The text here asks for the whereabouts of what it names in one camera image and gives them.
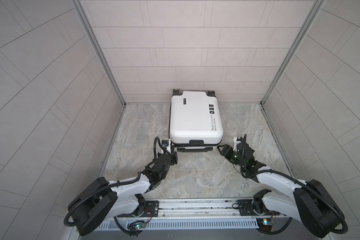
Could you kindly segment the black and white suitcase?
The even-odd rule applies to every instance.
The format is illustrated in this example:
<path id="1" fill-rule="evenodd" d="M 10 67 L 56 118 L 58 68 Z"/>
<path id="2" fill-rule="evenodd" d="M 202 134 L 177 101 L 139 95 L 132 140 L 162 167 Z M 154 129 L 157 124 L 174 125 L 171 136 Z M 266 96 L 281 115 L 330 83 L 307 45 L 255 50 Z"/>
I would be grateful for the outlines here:
<path id="1" fill-rule="evenodd" d="M 182 153 L 209 152 L 223 139 L 223 124 L 214 91 L 173 90 L 169 138 Z"/>

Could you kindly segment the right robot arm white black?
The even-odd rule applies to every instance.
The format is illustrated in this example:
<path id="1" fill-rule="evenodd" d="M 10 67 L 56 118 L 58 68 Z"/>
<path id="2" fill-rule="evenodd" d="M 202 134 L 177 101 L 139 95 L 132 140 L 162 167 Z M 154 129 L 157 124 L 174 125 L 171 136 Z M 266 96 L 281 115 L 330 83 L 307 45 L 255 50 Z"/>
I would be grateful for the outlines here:
<path id="1" fill-rule="evenodd" d="M 217 149 L 231 164 L 240 167 L 243 178 L 269 186 L 253 196 L 258 215 L 279 212 L 301 222 L 318 238 L 349 231 L 345 215 L 321 182 L 298 180 L 256 161 L 255 151 L 243 138 L 238 138 L 234 147 L 220 145 Z"/>

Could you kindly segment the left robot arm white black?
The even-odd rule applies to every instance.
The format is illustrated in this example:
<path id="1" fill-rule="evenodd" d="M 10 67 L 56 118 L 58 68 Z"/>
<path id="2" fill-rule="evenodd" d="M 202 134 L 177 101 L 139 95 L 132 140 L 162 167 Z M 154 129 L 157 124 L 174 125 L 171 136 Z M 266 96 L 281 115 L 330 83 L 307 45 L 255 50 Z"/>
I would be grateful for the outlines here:
<path id="1" fill-rule="evenodd" d="M 178 163 L 177 152 L 162 153 L 135 178 L 109 182 L 104 177 L 94 180 L 68 206 L 64 225 L 76 227 L 80 236 L 93 232 L 103 220 L 123 214 L 139 216 L 145 208 L 144 193 L 158 187 L 170 166 Z"/>

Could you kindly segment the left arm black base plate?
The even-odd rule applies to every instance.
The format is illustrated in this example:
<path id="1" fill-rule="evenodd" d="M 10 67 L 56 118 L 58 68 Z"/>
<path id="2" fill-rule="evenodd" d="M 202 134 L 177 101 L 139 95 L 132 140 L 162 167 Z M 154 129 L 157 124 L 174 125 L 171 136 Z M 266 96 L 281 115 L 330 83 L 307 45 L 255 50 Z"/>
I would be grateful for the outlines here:
<path id="1" fill-rule="evenodd" d="M 159 201 L 146 201 L 145 203 L 139 204 L 138 217 L 157 217 L 159 211 Z"/>

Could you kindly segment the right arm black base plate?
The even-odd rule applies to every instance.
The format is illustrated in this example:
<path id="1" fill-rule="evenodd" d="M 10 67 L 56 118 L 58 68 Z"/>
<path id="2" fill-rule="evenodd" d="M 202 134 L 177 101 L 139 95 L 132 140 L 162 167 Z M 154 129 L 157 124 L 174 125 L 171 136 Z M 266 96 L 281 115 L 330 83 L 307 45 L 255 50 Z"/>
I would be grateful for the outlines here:
<path id="1" fill-rule="evenodd" d="M 241 216 L 264 216 L 267 211 L 255 204 L 253 199 L 237 200 Z"/>

